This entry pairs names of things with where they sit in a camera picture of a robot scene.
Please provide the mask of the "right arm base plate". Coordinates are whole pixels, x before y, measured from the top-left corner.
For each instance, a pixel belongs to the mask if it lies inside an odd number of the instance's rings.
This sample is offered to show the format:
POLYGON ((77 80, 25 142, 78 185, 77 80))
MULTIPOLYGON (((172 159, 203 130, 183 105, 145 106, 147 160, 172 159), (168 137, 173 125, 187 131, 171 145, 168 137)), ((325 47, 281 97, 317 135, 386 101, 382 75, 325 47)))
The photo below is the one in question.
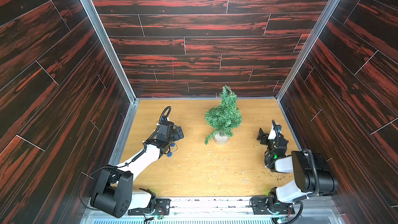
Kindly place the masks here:
POLYGON ((290 215, 295 213, 293 204, 282 203, 268 197, 252 197, 249 206, 255 215, 290 215))

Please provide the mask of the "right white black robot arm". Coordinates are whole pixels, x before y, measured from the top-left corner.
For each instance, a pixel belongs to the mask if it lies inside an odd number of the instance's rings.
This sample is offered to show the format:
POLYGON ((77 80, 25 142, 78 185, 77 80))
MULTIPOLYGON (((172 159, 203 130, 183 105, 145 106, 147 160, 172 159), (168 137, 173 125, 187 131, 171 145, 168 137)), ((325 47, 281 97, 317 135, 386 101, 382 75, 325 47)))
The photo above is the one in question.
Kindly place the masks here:
POLYGON ((257 140, 267 147, 265 167, 271 172, 294 175, 294 179, 281 187, 271 189, 265 199, 253 200, 254 209, 271 214, 293 213, 293 203, 317 195, 333 194, 338 181, 325 158, 309 149, 286 154, 288 140, 280 133, 282 127, 274 125, 270 133, 259 129, 257 140))

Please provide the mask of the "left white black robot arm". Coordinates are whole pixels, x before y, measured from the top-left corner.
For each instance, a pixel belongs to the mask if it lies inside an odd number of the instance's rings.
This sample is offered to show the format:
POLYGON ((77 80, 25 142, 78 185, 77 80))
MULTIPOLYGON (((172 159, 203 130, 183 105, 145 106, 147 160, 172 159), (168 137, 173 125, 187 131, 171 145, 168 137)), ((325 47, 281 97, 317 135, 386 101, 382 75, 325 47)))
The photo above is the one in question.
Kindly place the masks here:
POLYGON ((171 144, 184 138, 181 127, 168 120, 157 125, 153 135, 143 142, 143 149, 117 166, 105 166, 94 183, 90 205, 115 218, 132 209, 154 209, 155 193, 133 190, 136 178, 152 163, 170 153, 171 144))

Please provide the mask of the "string lights with ball ornaments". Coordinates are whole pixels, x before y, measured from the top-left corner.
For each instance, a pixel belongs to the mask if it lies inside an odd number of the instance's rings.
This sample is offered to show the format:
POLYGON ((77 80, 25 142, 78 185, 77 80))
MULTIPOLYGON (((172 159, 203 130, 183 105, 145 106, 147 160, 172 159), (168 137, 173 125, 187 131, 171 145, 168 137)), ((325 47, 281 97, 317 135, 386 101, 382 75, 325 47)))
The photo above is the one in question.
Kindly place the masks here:
POLYGON ((178 146, 175 143, 172 143, 169 147, 167 157, 171 157, 173 155, 173 153, 175 153, 177 150, 178 150, 178 146))

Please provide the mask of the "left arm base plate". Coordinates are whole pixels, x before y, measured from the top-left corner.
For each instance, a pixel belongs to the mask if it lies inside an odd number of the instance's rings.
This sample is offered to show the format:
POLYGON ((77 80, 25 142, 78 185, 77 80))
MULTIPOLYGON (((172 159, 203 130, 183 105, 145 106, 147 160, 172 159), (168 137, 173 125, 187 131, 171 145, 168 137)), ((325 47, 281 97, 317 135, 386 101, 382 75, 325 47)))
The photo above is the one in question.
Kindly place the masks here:
POLYGON ((171 199, 167 198, 155 198, 145 208, 134 208, 129 209, 127 214, 129 216, 138 215, 163 215, 167 216, 170 213, 171 199))

